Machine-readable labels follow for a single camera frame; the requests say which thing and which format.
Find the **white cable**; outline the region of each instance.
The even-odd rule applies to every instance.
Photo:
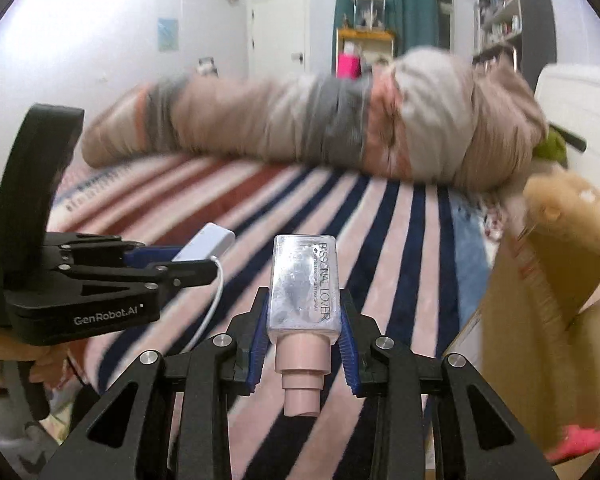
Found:
[[[222,264],[220,263],[220,260],[218,260],[213,255],[209,256],[209,259],[213,263],[215,263],[216,267],[218,268],[218,280],[219,280],[218,290],[216,290],[216,296],[215,296],[213,302],[211,303],[209,310],[206,311],[205,319],[202,320],[202,324],[198,327],[198,330],[196,330],[196,333],[193,335],[193,338],[191,339],[191,341],[189,341],[187,343],[187,345],[184,347],[184,349],[182,350],[183,352],[188,352],[195,345],[198,344],[198,340],[202,337],[203,333],[206,330],[206,327],[209,325],[209,322],[211,322],[211,318],[213,317],[214,313],[216,312],[216,308],[218,308],[218,304],[220,303],[220,298],[222,297],[222,290],[224,289],[224,272],[222,272]]]

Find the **bottle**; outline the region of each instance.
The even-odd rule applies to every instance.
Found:
[[[331,345],[340,336],[340,285],[332,236],[275,238],[267,333],[276,346],[286,416],[317,416]]]

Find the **rolled comforter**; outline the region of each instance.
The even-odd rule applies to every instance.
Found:
[[[91,166],[188,150],[489,190],[523,171],[547,123],[506,60],[487,74],[411,50],[357,80],[187,76],[132,89],[82,138]]]

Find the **striped bedsheet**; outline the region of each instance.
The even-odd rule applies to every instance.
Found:
[[[252,160],[171,155],[99,172],[76,162],[48,229],[184,244],[210,221],[237,241],[222,258],[226,284],[206,336],[225,330],[269,284],[277,234],[335,236],[340,285],[356,307],[428,356],[442,355],[458,334],[490,272],[477,212],[446,187]],[[87,377],[103,391],[145,349],[181,351],[214,293],[215,285],[184,290],[160,321],[92,338]],[[336,348],[317,419],[282,416],[280,376],[267,355],[256,392],[229,412],[234,479],[368,478],[375,404],[350,394]]]

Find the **orange shelf top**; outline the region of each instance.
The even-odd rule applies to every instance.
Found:
[[[395,34],[390,30],[356,30],[355,28],[339,28],[341,40],[376,40],[393,41]]]

